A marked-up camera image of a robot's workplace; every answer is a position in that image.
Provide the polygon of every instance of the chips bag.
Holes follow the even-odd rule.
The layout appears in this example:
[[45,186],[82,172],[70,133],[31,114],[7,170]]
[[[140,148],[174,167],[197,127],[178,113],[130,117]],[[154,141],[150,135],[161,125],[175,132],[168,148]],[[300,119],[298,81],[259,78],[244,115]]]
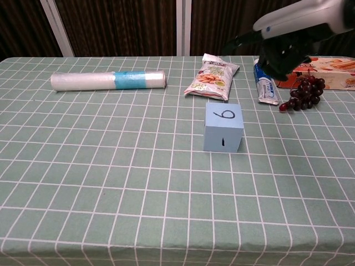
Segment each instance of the chips bag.
[[204,54],[202,67],[184,94],[228,101],[232,79],[238,69],[239,65],[225,62],[214,55]]

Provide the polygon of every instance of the red grapes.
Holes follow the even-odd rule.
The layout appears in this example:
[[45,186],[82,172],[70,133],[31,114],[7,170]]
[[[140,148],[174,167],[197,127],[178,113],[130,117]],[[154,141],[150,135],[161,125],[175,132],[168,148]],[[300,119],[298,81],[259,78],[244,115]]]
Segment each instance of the red grapes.
[[317,79],[315,76],[302,78],[301,84],[295,90],[290,91],[289,101],[280,105],[280,111],[294,109],[295,111],[306,110],[318,104],[326,87],[324,79]]

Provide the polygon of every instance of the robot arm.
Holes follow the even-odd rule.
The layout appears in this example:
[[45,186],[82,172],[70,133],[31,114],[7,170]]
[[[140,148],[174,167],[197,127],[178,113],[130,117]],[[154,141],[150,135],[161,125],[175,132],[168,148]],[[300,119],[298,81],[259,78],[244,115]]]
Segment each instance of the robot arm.
[[301,0],[261,17],[253,31],[228,42],[222,54],[261,42],[260,68],[277,80],[310,62],[317,43],[355,28],[355,0]]

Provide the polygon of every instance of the snack box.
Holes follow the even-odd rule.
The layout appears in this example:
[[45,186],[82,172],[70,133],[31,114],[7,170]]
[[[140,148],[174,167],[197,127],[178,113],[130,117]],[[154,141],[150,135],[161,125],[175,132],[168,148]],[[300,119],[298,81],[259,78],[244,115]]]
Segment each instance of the snack box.
[[355,90],[355,59],[311,57],[312,62],[301,64],[291,74],[288,81],[275,80],[279,88],[296,88],[300,84],[297,78],[313,75],[323,78],[326,82],[325,89]]

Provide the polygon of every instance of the brown curtain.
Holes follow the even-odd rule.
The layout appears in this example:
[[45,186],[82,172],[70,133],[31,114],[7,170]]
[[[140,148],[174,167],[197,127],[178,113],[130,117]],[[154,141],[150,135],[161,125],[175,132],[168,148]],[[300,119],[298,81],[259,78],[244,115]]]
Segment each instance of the brown curtain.
[[173,0],[56,0],[77,57],[176,54]]
[[61,57],[39,0],[0,0],[0,57]]
[[[191,55],[219,55],[222,47],[237,35],[252,30],[263,15],[299,0],[192,0]],[[236,55],[258,55],[259,44],[245,45]],[[321,43],[319,54],[355,57],[355,32],[335,36]]]

